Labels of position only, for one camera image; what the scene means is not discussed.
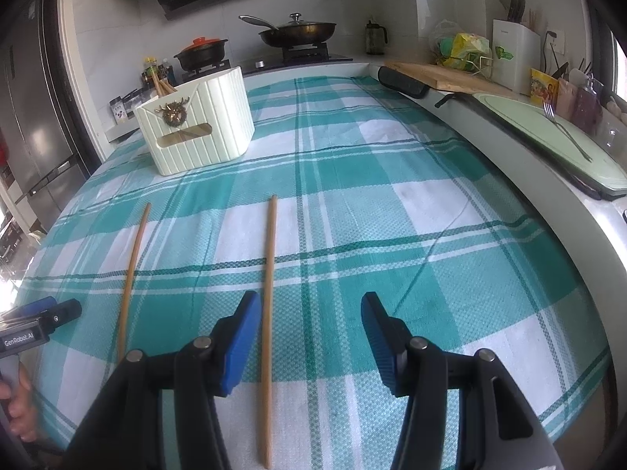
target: bag of food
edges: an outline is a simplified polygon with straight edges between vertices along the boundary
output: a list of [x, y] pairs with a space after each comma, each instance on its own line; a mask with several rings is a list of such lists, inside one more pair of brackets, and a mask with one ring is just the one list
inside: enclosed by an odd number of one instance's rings
[[489, 65], [480, 61], [481, 56], [492, 58], [490, 41], [479, 35], [462, 33], [455, 36], [450, 57], [443, 59], [441, 63], [444, 67], [477, 72], [479, 68]]
[[462, 27], [453, 21], [440, 21], [429, 34], [429, 48], [438, 58], [451, 56], [453, 39], [462, 33]]

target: refrigerator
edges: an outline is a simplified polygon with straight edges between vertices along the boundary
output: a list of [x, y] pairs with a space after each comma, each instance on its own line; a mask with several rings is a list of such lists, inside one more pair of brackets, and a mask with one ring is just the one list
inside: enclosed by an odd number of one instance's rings
[[56, 0], [30, 0], [0, 44], [7, 162], [46, 231], [100, 164], [60, 51]]

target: red pot lid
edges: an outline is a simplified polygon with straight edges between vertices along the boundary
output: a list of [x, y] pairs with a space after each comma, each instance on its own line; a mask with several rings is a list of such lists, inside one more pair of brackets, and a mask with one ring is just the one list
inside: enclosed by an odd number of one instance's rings
[[188, 45], [185, 49], [183, 49], [183, 51], [187, 51], [188, 49], [193, 49], [195, 47], [198, 47], [199, 45], [210, 44], [212, 42], [220, 42], [220, 39], [206, 39], [206, 37], [198, 37], [197, 39], [193, 40], [192, 45]]

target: green plaid tablecloth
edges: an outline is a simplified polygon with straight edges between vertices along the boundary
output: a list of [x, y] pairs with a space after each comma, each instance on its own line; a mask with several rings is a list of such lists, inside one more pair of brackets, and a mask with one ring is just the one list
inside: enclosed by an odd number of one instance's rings
[[[609, 351], [571, 260], [504, 176], [371, 78], [291, 80], [248, 95], [255, 135], [240, 159], [161, 177], [134, 136], [35, 256], [19, 302], [83, 305], [43, 347], [34, 376], [50, 435], [67, 445], [112, 372], [145, 203], [128, 349], [159, 354], [208, 334], [244, 290], [261, 291], [276, 193], [275, 469], [390, 467], [406, 402], [376, 370], [360, 317], [366, 291], [445, 350], [493, 348], [556, 438], [600, 383]], [[260, 468], [258, 360], [254, 346], [243, 382], [217, 400], [236, 470]], [[451, 393], [445, 466], [455, 461], [456, 401]]]

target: human hand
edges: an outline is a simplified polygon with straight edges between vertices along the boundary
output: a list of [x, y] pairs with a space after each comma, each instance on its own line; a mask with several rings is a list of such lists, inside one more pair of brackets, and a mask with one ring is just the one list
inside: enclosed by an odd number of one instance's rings
[[11, 399], [9, 403], [9, 426], [15, 436], [24, 442], [33, 442], [37, 438], [37, 410], [31, 401], [33, 386], [26, 369], [20, 363], [20, 385], [11, 395], [11, 388], [0, 381], [0, 399]]

